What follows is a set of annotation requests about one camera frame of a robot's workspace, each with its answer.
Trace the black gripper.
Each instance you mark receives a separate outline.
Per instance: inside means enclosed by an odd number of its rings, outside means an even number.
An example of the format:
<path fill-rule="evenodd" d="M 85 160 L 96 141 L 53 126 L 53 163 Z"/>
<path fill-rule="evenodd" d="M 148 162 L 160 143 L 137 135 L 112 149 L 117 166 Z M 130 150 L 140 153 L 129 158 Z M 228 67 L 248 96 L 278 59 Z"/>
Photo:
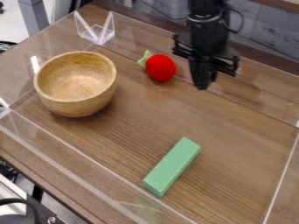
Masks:
<path fill-rule="evenodd" d="M 228 47 L 228 37 L 238 29 L 229 28 L 228 11 L 204 15 L 190 13 L 186 25 L 189 30 L 172 36 L 172 53 L 188 60 L 193 86 L 205 90 L 216 80 L 217 72 L 237 75 L 240 56 Z"/>

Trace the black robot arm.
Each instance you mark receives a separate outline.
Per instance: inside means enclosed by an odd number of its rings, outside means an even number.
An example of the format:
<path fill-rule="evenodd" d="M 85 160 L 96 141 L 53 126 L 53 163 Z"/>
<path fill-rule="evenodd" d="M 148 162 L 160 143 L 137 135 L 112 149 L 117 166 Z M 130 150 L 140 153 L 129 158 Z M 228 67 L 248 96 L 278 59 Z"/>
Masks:
<path fill-rule="evenodd" d="M 172 35 L 172 53 L 188 60 L 192 84 L 205 90 L 217 73 L 238 74 L 240 55 L 228 39 L 240 32 L 244 16 L 226 0 L 188 0 L 188 9 L 188 31 Z"/>

